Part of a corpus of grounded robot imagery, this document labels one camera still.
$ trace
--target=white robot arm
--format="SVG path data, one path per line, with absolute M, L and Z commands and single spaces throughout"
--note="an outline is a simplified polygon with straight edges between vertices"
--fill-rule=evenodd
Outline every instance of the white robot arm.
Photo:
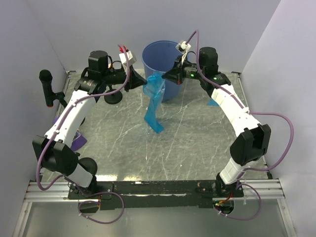
M 187 55 L 189 44 L 181 42 L 177 49 Z M 199 65 L 204 76 L 213 84 L 205 81 L 198 73 L 197 64 L 191 63 L 183 55 L 176 58 L 173 68 L 162 78 L 182 84 L 184 79 L 198 79 L 201 87 L 220 106 L 232 124 L 236 140 L 230 147 L 231 158 L 226 167 L 217 175 L 221 189 L 233 185 L 241 177 L 243 170 L 249 167 L 267 152 L 271 129 L 262 125 L 250 113 L 235 93 L 227 76 L 218 71 L 218 55 L 215 48 L 203 47 L 199 50 Z
M 71 147 L 73 137 L 81 122 L 100 97 L 90 97 L 79 103 L 75 102 L 89 95 L 102 94 L 106 87 L 109 87 L 111 91 L 112 85 L 115 84 L 124 83 L 125 91 L 146 84 L 146 80 L 133 69 L 132 64 L 136 62 L 135 56 L 129 50 L 126 50 L 126 53 L 130 75 L 129 81 L 125 84 L 127 62 L 124 53 L 119 55 L 122 67 L 116 70 L 112 67 L 112 62 L 108 68 L 108 55 L 106 52 L 91 52 L 89 67 L 83 71 L 80 80 L 76 83 L 70 102 L 63 113 L 51 129 L 45 133 L 44 137 L 36 136 L 33 140 L 37 158 L 39 159 L 40 155 L 44 153 L 41 162 L 42 167 L 63 174 L 72 182 L 86 188 L 87 193 L 95 192 L 97 165 L 91 158 L 78 159 L 78 156 L 69 147 Z M 51 89 L 52 76 L 50 72 L 43 70 L 40 73 L 40 80 L 43 83 L 46 103 L 51 105 L 51 100 L 55 99 L 51 95 L 55 94 Z M 51 140 L 51 144 L 44 152 L 43 150 L 49 140 Z

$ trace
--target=white wall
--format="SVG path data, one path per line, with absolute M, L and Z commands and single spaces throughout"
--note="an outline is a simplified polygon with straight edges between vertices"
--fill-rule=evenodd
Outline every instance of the white wall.
M 282 0 L 242 72 L 256 111 L 290 117 L 295 135 L 285 160 L 273 170 L 284 188 L 299 236 L 316 236 L 316 1 Z M 272 127 L 267 161 L 274 163 L 289 136 L 286 122 L 259 118 Z
M 223 71 L 241 72 L 280 0 L 27 0 L 66 70 L 82 70 L 93 50 L 118 59 L 118 43 L 138 58 L 156 40 L 187 40 L 219 52 Z
M 66 74 L 24 0 L 0 1 L 0 236 L 12 236 L 30 179 L 35 178 L 32 139 L 52 124 L 39 71 L 51 70 L 54 89 Z

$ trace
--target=metal frame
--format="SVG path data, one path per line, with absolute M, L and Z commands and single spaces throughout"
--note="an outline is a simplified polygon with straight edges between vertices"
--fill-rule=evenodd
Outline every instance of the metal frame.
M 67 72 L 68 77 L 65 83 L 64 92 L 67 89 L 69 84 L 69 79 L 71 74 L 74 71 Z M 246 106 L 248 106 L 244 91 L 242 89 L 242 93 L 245 98 Z M 61 105 L 59 105 L 57 110 L 57 115 L 61 112 Z M 267 166 L 266 160 L 263 157 L 264 165 Z M 279 179 L 257 179 L 257 180 L 241 180 L 243 183 L 247 183 L 251 185 L 253 188 L 257 190 L 261 199 L 277 199 L 279 204 L 279 209 L 284 221 L 284 225 L 289 237 L 296 237 L 296 232 L 293 227 L 292 219 L 286 205 L 284 192 L 281 186 Z M 42 182 L 42 185 L 46 186 L 49 182 Z M 234 197 L 233 200 L 251 200 L 257 199 L 257 195 L 254 191 L 247 186 L 242 187 L 244 191 L 244 197 Z M 28 189 L 25 194 L 24 203 L 22 206 L 22 210 L 13 234 L 13 237 L 22 237 L 24 233 L 24 229 L 30 214 L 30 210 L 32 208 L 33 202 L 72 202 L 72 203 L 79 203 L 83 200 L 68 200 L 68 192 L 69 187 L 67 182 L 58 182 L 51 186 L 49 192 L 41 191 L 38 187 L 36 182 L 30 182 Z M 214 198 L 213 200 L 222 200 L 224 198 Z

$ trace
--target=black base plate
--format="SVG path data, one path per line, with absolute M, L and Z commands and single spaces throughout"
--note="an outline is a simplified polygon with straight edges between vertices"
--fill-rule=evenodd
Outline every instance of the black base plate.
M 126 208 L 198 206 L 213 208 L 213 198 L 227 198 L 230 193 L 215 191 L 215 180 L 188 181 L 114 181 L 98 182 L 98 191 L 121 195 Z M 233 198 L 243 197 L 243 190 L 234 190 Z M 68 199 L 99 199 L 85 197 L 71 185 Z M 100 210 L 121 208 L 121 201 L 112 194 L 101 196 Z
M 107 102 L 110 105 L 118 104 L 122 99 L 123 99 L 123 94 L 120 91 L 118 91 L 117 93 L 113 95 L 104 96 L 105 102 Z

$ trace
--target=blue cloth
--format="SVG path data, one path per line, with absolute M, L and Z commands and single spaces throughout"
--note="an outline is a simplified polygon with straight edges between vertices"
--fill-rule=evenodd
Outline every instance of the blue cloth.
M 163 131 L 163 126 L 157 121 L 156 110 L 163 99 L 165 91 L 164 79 L 162 79 L 159 73 L 154 73 L 149 76 L 146 81 L 147 84 L 143 86 L 143 92 L 145 95 L 150 97 L 150 101 L 144 120 L 153 129 L 153 131 L 160 133 Z
M 213 99 L 210 99 L 209 102 L 207 103 L 207 105 L 210 105 L 210 106 L 218 106 L 218 104 L 215 102 L 215 100 Z

